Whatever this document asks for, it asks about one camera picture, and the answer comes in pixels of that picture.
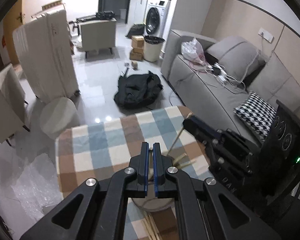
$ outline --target washing machine door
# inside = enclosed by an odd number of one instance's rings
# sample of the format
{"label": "washing machine door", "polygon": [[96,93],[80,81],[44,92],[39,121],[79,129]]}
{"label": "washing machine door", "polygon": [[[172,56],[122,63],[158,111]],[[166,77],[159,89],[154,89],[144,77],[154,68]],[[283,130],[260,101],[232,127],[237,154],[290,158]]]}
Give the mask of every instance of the washing machine door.
{"label": "washing machine door", "polygon": [[146,32],[148,35],[154,35],[160,26],[160,13],[155,7],[151,7],[146,18]]}

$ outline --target plaid tablecloth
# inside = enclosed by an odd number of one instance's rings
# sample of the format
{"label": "plaid tablecloth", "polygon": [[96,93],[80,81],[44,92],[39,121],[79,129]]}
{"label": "plaid tablecloth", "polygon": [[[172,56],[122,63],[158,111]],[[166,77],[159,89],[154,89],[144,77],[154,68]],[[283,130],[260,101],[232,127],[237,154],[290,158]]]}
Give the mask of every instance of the plaid tablecloth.
{"label": "plaid tablecloth", "polygon": [[[161,152],[167,152],[189,113],[185,106],[172,106],[66,130],[56,141],[58,181],[63,196],[69,195],[88,178],[103,180],[128,167],[130,158],[140,154],[144,141],[151,146],[158,142]],[[178,157],[183,153],[187,157],[181,164],[194,160],[183,168],[192,178],[204,180],[212,176],[208,171],[204,145],[187,131],[182,132],[170,156]],[[153,212],[152,217],[161,239],[178,239],[173,207]],[[129,199],[125,240],[148,239],[142,226],[143,219],[143,212]]]}

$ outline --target trash can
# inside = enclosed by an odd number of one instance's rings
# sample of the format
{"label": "trash can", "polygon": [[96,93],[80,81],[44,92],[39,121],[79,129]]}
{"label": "trash can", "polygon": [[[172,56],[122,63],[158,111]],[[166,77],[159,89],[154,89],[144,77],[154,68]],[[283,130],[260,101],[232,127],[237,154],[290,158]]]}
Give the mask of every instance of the trash can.
{"label": "trash can", "polygon": [[159,59],[160,51],[165,40],[155,36],[145,36],[143,58],[155,62]]}
{"label": "trash can", "polygon": [[127,15],[127,9],[120,9],[120,19],[125,20]]}

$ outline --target triangular cutout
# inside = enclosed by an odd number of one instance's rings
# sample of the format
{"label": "triangular cutout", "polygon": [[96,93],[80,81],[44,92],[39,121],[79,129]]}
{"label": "triangular cutout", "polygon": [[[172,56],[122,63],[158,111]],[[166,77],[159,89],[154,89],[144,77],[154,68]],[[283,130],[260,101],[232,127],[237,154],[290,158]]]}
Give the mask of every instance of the triangular cutout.
{"label": "triangular cutout", "polygon": [[239,208],[237,208],[225,195],[220,194],[219,199],[226,212],[230,226],[238,228],[249,222],[249,218]]}
{"label": "triangular cutout", "polygon": [[77,195],[71,202],[69,202],[58,214],[52,218],[52,223],[69,229],[72,221],[74,220],[75,214],[77,213],[80,204],[83,200],[83,195]]}

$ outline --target metal screw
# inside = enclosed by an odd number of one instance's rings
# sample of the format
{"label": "metal screw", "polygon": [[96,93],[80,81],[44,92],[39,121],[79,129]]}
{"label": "metal screw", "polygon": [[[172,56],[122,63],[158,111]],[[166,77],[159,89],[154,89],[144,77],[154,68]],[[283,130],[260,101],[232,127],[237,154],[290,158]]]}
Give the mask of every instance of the metal screw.
{"label": "metal screw", "polygon": [[134,173],[134,168],[132,168],[132,167],[125,168],[124,173],[132,174],[132,173]]}
{"label": "metal screw", "polygon": [[168,168],[168,172],[171,174],[175,174],[178,172],[178,168],[171,166]]}
{"label": "metal screw", "polygon": [[224,163],[225,163],[225,160],[224,160],[224,158],[220,157],[220,158],[218,159],[218,163],[220,163],[220,164],[224,164]]}
{"label": "metal screw", "polygon": [[207,178],[206,179],[206,183],[209,185],[209,186],[213,186],[217,183],[217,181],[214,179],[214,178]]}
{"label": "metal screw", "polygon": [[89,187],[95,185],[96,183],[97,183],[97,181],[94,178],[90,178],[90,179],[86,180],[86,185],[89,186]]}

